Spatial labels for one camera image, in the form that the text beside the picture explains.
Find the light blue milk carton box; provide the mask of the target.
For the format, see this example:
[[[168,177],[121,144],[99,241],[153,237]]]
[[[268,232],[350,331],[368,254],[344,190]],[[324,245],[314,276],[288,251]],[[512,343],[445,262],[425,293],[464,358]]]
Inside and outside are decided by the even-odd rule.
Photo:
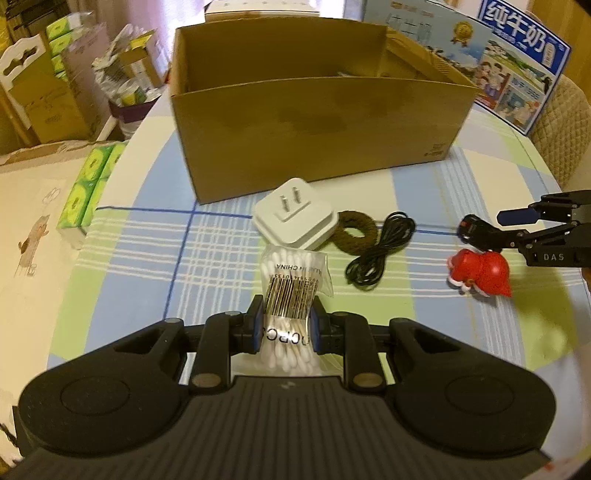
[[[366,1],[362,20],[403,34],[477,84],[492,37],[481,21],[439,1]]]

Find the white power adapter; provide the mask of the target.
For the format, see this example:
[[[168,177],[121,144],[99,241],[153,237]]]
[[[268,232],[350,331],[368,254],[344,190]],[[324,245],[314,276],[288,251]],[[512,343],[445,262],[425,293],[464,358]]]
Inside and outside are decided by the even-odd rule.
[[[252,221],[270,244],[317,250],[334,234],[339,215],[311,184],[291,178],[254,205]]]

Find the brown hair scrunchie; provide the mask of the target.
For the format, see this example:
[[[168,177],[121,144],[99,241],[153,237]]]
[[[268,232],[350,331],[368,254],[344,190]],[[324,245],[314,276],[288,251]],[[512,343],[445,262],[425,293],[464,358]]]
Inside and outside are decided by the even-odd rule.
[[[378,226],[373,218],[365,213],[341,211],[331,240],[342,252],[361,256],[377,244]]]

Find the green tissue packs in carton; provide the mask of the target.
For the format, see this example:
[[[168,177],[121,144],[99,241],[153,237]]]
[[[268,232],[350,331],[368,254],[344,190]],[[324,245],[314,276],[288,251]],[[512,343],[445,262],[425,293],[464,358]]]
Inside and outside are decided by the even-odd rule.
[[[45,28],[54,73],[58,79],[68,81],[63,53],[73,42],[88,33],[95,24],[95,13],[83,11],[63,16]]]

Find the red Doraemon toy figure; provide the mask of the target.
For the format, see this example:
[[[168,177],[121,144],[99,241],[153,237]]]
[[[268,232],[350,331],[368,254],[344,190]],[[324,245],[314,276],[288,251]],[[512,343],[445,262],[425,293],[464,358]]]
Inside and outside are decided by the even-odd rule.
[[[497,252],[462,249],[447,261],[448,283],[463,293],[472,290],[481,296],[511,298],[510,267]]]

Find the green tissue pack stack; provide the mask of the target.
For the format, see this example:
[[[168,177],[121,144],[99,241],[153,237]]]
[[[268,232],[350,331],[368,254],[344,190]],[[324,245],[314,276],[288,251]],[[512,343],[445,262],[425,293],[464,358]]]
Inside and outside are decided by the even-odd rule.
[[[72,248],[81,249],[107,181],[126,146],[126,142],[98,146],[87,155],[56,225]]]

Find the cotton swab bag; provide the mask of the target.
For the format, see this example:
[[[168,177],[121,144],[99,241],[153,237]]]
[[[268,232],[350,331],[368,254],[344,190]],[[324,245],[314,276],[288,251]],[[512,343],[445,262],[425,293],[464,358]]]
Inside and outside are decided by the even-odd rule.
[[[320,356],[311,346],[311,304],[332,296],[328,256],[323,252],[269,245],[260,261],[263,339],[260,356],[273,374],[318,376]]]

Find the brown cardboard box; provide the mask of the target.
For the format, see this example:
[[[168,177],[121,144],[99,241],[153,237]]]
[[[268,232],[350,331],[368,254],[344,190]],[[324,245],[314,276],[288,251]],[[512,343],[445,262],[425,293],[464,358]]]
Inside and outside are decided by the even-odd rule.
[[[442,160],[477,93],[387,26],[318,17],[181,27],[169,81],[202,203]]]

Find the dark blue milk carton box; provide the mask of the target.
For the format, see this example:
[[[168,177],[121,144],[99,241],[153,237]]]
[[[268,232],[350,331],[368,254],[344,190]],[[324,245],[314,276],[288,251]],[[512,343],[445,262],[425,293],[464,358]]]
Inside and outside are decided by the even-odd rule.
[[[478,20],[492,34],[476,72],[476,103],[527,135],[555,89],[571,47],[507,1],[483,1]]]

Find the beige quilted chair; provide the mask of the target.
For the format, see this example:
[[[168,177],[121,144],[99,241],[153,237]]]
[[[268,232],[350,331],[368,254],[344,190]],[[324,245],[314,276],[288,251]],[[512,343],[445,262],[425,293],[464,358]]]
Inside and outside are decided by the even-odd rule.
[[[590,105],[570,78],[560,77],[528,137],[566,187],[590,147]]]

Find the checkered bed sheet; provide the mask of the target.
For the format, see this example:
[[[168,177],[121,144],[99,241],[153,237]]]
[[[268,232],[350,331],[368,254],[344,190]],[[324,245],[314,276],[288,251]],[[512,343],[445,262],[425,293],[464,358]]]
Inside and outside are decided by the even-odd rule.
[[[52,340],[57,365],[166,317],[199,324],[242,310],[257,294],[280,297],[294,282],[331,310],[372,323],[415,319],[531,369],[557,394],[590,381],[590,298],[575,269],[530,268],[504,251],[511,294],[484,297],[450,278],[463,249],[467,214],[494,222],[557,184],[531,143],[474,109],[447,159],[315,184],[337,211],[382,222],[415,221],[411,241],[387,259],[376,286],[346,279],[352,258],[325,244],[311,253],[266,243],[253,222],[256,196],[202,204],[188,178],[167,99],[159,100],[127,145],[94,214],[72,271]]]

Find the pink curtain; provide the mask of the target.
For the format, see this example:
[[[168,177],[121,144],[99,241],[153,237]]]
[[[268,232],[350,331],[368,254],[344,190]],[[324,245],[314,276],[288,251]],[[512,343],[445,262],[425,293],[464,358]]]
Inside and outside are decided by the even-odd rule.
[[[283,11],[212,13],[202,1],[108,1],[114,33],[153,30],[192,90],[274,79],[373,75],[383,31]]]

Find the bin with crumpled papers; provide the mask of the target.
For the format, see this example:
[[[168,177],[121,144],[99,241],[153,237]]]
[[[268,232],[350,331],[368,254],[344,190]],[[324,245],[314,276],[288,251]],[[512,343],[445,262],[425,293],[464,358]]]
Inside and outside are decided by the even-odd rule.
[[[166,85],[169,59],[156,31],[127,24],[92,68],[111,116],[130,139]]]

